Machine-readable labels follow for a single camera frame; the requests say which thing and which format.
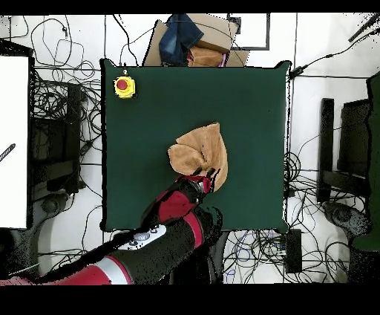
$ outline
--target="desk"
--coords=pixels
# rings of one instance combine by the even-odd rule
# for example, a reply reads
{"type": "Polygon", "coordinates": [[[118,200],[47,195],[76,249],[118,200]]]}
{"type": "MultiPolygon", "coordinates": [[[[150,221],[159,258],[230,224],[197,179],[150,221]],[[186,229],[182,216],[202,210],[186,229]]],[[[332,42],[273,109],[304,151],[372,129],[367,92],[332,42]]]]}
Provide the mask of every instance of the desk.
{"type": "Polygon", "coordinates": [[[128,68],[137,98],[122,100],[122,68],[101,60],[103,133],[102,229],[134,229],[142,211],[177,174],[167,149],[192,129],[215,121],[226,144],[225,184],[203,206],[217,207],[223,228],[286,231],[284,128],[286,73],[276,68],[128,68]]]}

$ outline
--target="emergency stop button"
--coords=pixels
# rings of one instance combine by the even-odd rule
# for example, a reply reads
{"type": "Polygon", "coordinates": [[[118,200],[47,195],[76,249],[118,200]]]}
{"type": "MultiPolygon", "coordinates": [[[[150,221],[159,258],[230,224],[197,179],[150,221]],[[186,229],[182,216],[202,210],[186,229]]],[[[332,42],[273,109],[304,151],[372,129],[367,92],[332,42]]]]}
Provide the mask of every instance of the emergency stop button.
{"type": "Polygon", "coordinates": [[[136,96],[135,82],[131,77],[118,77],[114,80],[115,94],[122,99],[136,96]]]}
{"type": "Polygon", "coordinates": [[[124,79],[120,79],[119,81],[117,81],[117,87],[118,87],[120,90],[124,91],[124,90],[127,89],[127,87],[128,87],[128,83],[127,83],[127,81],[125,81],[124,79]]]}

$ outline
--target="white panel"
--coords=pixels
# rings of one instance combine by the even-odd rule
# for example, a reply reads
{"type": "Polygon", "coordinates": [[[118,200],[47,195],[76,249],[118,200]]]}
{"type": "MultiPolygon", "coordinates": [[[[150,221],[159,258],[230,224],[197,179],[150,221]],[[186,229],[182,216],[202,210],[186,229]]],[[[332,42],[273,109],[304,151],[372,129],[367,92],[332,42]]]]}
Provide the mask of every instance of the white panel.
{"type": "Polygon", "coordinates": [[[27,213],[28,58],[0,56],[0,227],[25,228],[27,213]]]}

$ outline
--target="folded cloth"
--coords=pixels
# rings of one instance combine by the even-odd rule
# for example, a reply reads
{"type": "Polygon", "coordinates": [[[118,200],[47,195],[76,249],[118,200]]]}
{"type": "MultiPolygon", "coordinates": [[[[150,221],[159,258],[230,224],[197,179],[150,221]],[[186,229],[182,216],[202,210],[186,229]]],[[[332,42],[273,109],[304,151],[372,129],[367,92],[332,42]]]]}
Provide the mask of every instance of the folded cloth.
{"type": "Polygon", "coordinates": [[[204,35],[187,14],[173,14],[159,43],[161,62],[186,66],[188,50],[204,35]]]}
{"type": "Polygon", "coordinates": [[[227,179],[227,151],[220,134],[220,124],[213,123],[188,132],[177,139],[168,149],[171,167],[175,172],[191,175],[202,167],[200,175],[205,176],[211,169],[216,175],[214,191],[217,191],[227,179]]]}
{"type": "Polygon", "coordinates": [[[217,67],[223,61],[223,54],[211,49],[193,46],[190,48],[189,67],[217,67]]]}

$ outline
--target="cardboard box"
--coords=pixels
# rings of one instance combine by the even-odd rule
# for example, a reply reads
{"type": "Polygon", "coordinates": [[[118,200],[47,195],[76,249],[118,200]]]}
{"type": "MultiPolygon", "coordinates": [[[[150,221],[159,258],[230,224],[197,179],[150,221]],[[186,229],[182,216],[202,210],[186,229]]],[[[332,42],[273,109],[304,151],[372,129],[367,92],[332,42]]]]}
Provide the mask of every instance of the cardboard box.
{"type": "MultiPolygon", "coordinates": [[[[230,51],[233,41],[229,34],[232,38],[235,37],[238,29],[236,24],[204,13],[188,13],[188,16],[204,33],[196,46],[227,53],[228,60],[225,67],[243,67],[246,64],[249,51],[230,51]]],[[[142,63],[143,66],[161,65],[159,43],[167,30],[168,27],[164,23],[160,20],[156,21],[151,42],[142,63]]]]}

